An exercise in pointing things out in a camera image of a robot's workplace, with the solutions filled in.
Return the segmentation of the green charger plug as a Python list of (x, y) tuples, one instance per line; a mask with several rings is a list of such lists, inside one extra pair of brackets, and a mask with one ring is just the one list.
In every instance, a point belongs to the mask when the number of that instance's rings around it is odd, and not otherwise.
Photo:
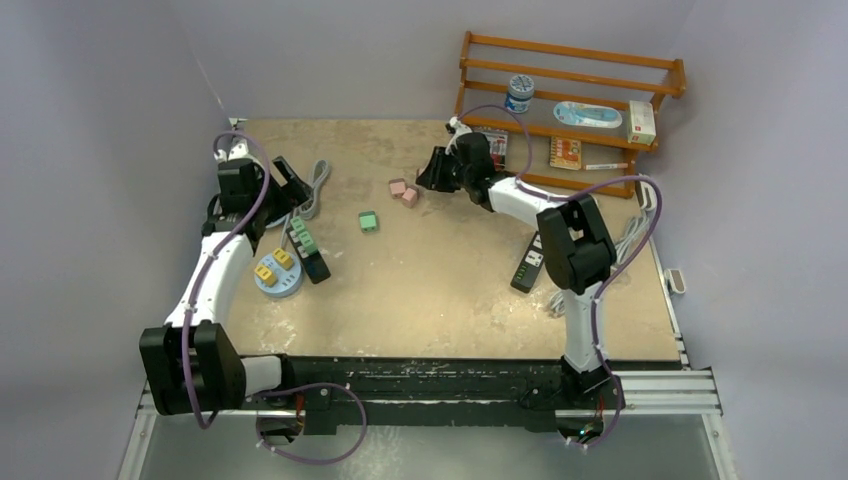
[(358, 214), (360, 230), (363, 233), (371, 233), (379, 230), (379, 220), (374, 211), (364, 211)]

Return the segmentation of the black power strip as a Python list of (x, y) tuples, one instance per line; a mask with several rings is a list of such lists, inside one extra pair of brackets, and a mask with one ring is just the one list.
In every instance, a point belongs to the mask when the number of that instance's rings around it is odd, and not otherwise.
[(331, 272), (329, 270), (329, 267), (328, 267), (326, 261), (324, 260), (324, 258), (322, 256), (318, 246), (317, 246), (317, 248), (318, 248), (317, 253), (315, 253), (314, 255), (311, 255), (307, 258), (302, 258), (299, 255), (299, 253), (298, 253), (298, 251), (295, 247), (295, 244), (292, 242), (293, 231), (290, 229), (289, 223), (288, 223), (288, 226), (285, 229), (285, 233), (287, 235), (288, 240), (292, 243), (293, 249), (294, 249), (295, 253), (297, 254), (297, 257), (299, 258), (299, 260), (302, 264), (302, 267), (304, 268), (305, 273), (308, 276), (309, 280), (313, 284), (319, 284), (321, 282), (328, 280), (331, 277)]
[(535, 232), (513, 274), (510, 286), (519, 292), (529, 293), (543, 269), (543, 264), (541, 235)]

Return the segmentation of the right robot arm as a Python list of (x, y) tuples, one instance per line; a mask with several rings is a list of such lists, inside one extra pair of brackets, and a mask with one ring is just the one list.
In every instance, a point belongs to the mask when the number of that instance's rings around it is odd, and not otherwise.
[(576, 407), (596, 399), (610, 377), (602, 347), (599, 295), (617, 255), (594, 198), (557, 199), (496, 170), (489, 142), (480, 132), (459, 134), (448, 146), (434, 147), (416, 183), (443, 193), (463, 190), (474, 204), (536, 230), (543, 265), (563, 301), (566, 343), (561, 392)]

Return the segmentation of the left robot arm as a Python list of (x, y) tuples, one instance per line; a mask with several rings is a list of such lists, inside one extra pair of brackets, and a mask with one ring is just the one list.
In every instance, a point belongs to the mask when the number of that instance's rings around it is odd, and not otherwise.
[(190, 283), (163, 326), (141, 334), (141, 359), (162, 415), (193, 414), (208, 428), (218, 412), (239, 409), (257, 393), (275, 409), (297, 399), (298, 382), (283, 356), (241, 357), (224, 329), (266, 226), (310, 198), (307, 183), (283, 157), (271, 163), (283, 184), (248, 157), (218, 165), (220, 192), (208, 205)]

